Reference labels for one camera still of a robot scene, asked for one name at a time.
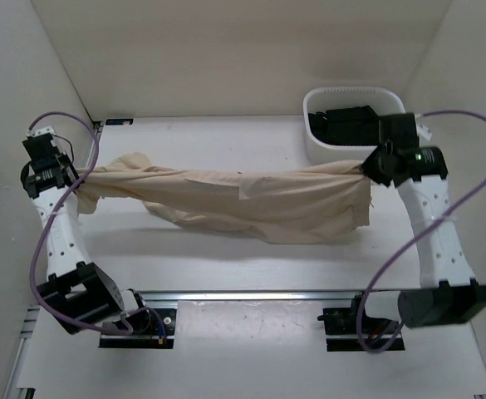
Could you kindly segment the beige trousers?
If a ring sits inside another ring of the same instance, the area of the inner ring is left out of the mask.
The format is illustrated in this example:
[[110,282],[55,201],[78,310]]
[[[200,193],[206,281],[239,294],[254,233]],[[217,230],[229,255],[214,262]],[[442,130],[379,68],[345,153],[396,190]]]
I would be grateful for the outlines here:
[[280,172],[176,170],[135,152],[95,168],[76,191],[92,214],[131,198],[180,227],[247,234],[270,244],[328,244],[370,223],[371,181],[358,161]]

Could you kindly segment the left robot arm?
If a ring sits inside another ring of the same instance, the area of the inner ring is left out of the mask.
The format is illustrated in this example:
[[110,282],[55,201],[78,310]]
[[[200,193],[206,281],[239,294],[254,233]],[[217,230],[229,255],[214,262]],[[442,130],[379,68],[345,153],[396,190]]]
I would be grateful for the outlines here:
[[[86,251],[77,213],[78,174],[65,154],[31,157],[22,185],[42,222],[32,258],[30,286],[38,304],[70,334],[91,330],[107,335],[141,333],[151,321],[149,309],[135,303],[124,310],[116,283]],[[122,313],[127,328],[106,324]]]

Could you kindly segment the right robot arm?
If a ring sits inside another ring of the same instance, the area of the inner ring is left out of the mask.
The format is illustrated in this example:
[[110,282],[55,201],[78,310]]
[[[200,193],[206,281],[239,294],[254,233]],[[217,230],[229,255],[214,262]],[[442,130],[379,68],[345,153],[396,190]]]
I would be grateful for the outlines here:
[[379,145],[362,164],[373,182],[394,186],[407,210],[420,265],[420,286],[400,292],[397,308],[408,328],[464,324],[486,308],[486,283],[469,267],[449,216],[448,170],[434,146]]

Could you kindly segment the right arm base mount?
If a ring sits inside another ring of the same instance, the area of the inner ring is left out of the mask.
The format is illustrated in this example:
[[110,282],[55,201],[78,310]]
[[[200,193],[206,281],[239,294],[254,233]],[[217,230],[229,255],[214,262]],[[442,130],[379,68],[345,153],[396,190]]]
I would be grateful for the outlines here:
[[[356,316],[361,302],[361,294],[356,294],[349,307],[323,308],[317,317],[322,322],[326,334],[328,352],[364,352],[357,337]],[[389,342],[387,351],[404,351],[405,344],[400,335],[400,323],[388,318],[372,318],[362,311],[361,333],[365,345],[371,350],[380,350]]]

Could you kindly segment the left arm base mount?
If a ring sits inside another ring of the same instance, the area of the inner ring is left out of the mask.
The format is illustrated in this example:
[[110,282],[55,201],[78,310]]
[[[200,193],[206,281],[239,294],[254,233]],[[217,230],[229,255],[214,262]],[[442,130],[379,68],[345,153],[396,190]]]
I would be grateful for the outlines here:
[[104,349],[161,349],[174,348],[177,327],[177,305],[162,303],[160,306],[146,300],[139,292],[127,289],[140,309],[127,313],[125,320],[133,328],[129,336],[101,334],[99,348]]

